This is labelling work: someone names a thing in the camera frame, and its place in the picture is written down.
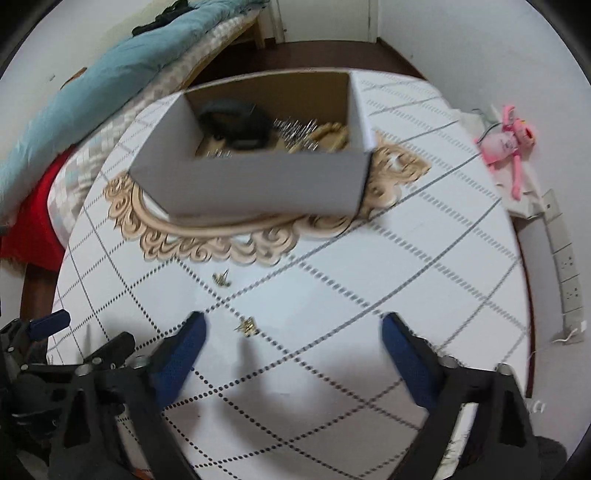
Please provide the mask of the white wall power strip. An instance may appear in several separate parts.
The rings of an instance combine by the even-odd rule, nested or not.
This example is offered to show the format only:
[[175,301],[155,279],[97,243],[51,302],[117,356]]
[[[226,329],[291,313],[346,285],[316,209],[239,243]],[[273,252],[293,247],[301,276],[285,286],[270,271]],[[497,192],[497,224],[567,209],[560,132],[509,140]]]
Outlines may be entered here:
[[563,323],[562,332],[553,342],[564,345],[581,343],[585,340],[587,320],[574,245],[553,189],[544,193],[542,203],[544,225],[558,278]]

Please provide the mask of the white cardboard box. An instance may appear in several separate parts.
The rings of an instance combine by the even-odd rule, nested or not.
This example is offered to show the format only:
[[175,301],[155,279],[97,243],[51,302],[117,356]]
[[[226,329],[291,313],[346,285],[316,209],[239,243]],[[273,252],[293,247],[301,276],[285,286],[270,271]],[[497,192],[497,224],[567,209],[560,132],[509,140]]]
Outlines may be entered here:
[[[258,107],[270,119],[339,123],[345,149],[259,149],[215,156],[213,135],[198,116],[212,101]],[[232,77],[172,95],[129,168],[131,179],[172,217],[249,214],[355,216],[377,141],[353,72],[280,70]]]

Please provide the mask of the small gold earring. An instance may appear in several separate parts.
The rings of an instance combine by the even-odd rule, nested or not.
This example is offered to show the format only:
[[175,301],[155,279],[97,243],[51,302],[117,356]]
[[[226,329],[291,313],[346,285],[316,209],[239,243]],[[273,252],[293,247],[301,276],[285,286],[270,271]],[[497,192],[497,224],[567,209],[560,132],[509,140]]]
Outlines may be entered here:
[[259,334],[259,328],[256,326],[256,321],[253,317],[242,318],[242,320],[239,321],[238,327],[235,328],[235,331],[242,333],[246,338]]
[[228,278],[229,270],[226,269],[221,273],[213,273],[212,280],[215,285],[221,288],[231,287],[231,281]]

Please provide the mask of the patterned white tablecloth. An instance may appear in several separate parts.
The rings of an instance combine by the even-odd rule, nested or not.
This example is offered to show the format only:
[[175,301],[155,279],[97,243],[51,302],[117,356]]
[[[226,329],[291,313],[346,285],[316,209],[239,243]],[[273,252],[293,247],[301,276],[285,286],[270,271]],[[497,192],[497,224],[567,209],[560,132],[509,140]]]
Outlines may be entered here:
[[[204,479],[385,479],[425,418],[384,350],[396,312],[441,354],[527,379],[529,318],[511,222],[472,137],[431,84],[356,71],[400,200],[365,221],[317,220],[182,249],[129,213],[127,169],[169,98],[145,108],[101,167],[69,237],[53,306],[74,364],[127,331],[140,355],[204,311],[207,342],[164,420]],[[214,284],[228,269],[231,287]],[[253,317],[259,334],[235,331]]]

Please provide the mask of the pink panther plush toy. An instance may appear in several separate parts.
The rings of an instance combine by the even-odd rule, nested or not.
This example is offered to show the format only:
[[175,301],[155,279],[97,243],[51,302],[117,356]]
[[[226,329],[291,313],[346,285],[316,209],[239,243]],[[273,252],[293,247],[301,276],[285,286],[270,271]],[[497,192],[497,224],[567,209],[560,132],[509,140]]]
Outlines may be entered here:
[[523,157],[529,154],[536,144],[536,136],[531,125],[521,119],[514,105],[504,105],[501,131],[485,132],[477,141],[483,160],[490,173],[499,170],[502,165],[512,167],[511,196],[519,201],[523,193]]

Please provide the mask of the black clothes on bed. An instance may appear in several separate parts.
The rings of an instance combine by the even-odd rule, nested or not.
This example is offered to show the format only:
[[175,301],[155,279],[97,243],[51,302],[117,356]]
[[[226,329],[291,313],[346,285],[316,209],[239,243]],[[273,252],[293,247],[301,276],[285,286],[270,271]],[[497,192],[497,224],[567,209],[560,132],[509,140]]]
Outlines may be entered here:
[[192,10],[193,8],[188,5],[187,0],[175,1],[172,5],[166,7],[161,13],[156,15],[152,22],[134,27],[131,34],[133,36],[138,36],[149,31],[157,30]]

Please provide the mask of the checkered bed sheet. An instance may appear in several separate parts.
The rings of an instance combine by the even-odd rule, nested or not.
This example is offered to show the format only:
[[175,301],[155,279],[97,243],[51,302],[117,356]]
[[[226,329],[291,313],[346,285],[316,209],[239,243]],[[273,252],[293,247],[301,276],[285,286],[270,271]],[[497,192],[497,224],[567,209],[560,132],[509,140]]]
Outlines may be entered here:
[[186,88],[214,56],[257,21],[259,8],[252,6],[219,22],[74,149],[58,170],[47,198],[50,226],[59,246],[67,244],[101,167],[135,118],[153,102]]

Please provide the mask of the red blanket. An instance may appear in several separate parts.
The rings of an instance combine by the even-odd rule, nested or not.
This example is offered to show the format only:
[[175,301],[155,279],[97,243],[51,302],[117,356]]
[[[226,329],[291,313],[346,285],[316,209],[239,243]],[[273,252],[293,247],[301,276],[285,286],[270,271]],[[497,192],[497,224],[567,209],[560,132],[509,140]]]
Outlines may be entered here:
[[33,265],[54,273],[59,271],[64,247],[51,225],[47,200],[53,181],[73,150],[71,146],[56,157],[21,204],[15,224],[1,240],[3,260]]

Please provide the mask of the white door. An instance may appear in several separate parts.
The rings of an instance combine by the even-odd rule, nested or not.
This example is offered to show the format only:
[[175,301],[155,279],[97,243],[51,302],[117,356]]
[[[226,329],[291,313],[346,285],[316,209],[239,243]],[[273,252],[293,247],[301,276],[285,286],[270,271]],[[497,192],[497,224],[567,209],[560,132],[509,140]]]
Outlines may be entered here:
[[270,1],[281,41],[377,40],[379,2],[374,0]]

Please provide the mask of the teal blue quilt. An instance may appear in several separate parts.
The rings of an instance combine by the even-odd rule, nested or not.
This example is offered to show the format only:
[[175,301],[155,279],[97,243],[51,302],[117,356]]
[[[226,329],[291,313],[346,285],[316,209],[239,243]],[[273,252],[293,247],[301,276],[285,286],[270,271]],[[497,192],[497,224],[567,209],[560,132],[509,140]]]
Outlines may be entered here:
[[27,125],[1,165],[1,217],[10,216],[53,160],[117,112],[217,24],[265,1],[190,1],[163,27],[129,37],[66,84]]

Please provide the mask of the black smart watch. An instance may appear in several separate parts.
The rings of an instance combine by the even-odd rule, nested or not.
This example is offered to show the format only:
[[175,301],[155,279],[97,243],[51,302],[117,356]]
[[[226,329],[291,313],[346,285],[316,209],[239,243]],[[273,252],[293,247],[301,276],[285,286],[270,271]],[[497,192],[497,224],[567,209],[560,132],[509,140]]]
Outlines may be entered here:
[[224,140],[235,150],[266,148],[273,119],[262,108],[235,99],[218,99],[204,104],[197,114],[200,128],[215,140]]

